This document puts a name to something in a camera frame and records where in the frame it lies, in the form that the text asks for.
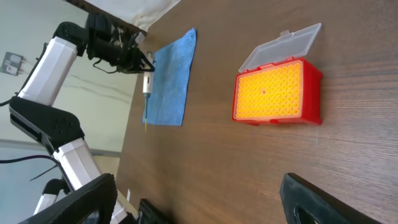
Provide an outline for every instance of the yellow honeycomb surface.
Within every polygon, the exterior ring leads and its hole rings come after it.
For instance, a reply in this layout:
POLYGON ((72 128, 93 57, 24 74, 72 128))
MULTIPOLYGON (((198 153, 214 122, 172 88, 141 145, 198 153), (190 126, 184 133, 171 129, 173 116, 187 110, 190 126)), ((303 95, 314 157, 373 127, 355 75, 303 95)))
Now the yellow honeycomb surface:
POLYGON ((238 78, 236 119, 267 120, 301 115, 302 63, 295 61, 238 78))

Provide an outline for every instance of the screwdriver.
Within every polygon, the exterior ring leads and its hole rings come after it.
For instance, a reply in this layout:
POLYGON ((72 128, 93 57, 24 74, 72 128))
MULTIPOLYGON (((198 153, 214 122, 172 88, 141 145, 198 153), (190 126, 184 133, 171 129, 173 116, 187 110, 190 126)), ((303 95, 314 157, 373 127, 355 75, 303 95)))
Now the screwdriver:
MULTIPOLYGON (((147 53, 147 58, 151 64, 154 64, 154 55, 152 52, 147 53)), ((144 93, 145 99, 145 108, 144 108, 144 116, 145 116, 145 131, 147 131, 147 123, 148 123, 148 99, 150 94, 152 93, 152 84, 154 80, 153 72, 144 72, 144 85, 142 87, 142 92, 144 93)))

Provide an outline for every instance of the open box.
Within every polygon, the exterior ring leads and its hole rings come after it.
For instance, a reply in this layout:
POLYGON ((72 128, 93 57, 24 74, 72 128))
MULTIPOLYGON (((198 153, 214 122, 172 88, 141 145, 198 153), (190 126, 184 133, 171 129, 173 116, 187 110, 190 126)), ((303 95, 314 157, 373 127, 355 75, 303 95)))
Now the open box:
POLYGON ((321 124, 322 73, 307 62, 307 54, 321 24, 285 31, 256 47, 236 76, 232 120, 263 123, 321 124))

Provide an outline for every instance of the transparent lid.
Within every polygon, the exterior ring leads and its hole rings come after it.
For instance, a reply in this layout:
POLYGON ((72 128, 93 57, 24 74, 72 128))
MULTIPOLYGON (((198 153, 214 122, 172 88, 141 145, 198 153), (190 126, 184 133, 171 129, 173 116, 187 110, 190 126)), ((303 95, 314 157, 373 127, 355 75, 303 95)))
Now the transparent lid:
POLYGON ((288 30, 281 32, 278 39, 256 47, 239 72, 252 70, 271 62, 281 62, 290 57, 303 57, 310 49, 320 28, 321 24, 318 23, 293 33, 288 30))

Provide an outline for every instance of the wooden table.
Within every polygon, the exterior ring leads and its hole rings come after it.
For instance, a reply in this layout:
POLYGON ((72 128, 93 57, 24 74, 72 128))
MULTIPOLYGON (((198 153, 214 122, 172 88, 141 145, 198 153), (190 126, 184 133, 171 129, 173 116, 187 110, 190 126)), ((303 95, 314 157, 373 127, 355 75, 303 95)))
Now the wooden table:
POLYGON ((176 223, 286 223, 295 172, 383 223, 398 223, 398 2, 183 0, 149 30, 157 50, 192 27, 198 42, 183 126, 144 132, 142 77, 118 189, 176 223), (322 23, 305 57, 324 74, 321 126, 231 121, 234 78, 253 49, 322 23))

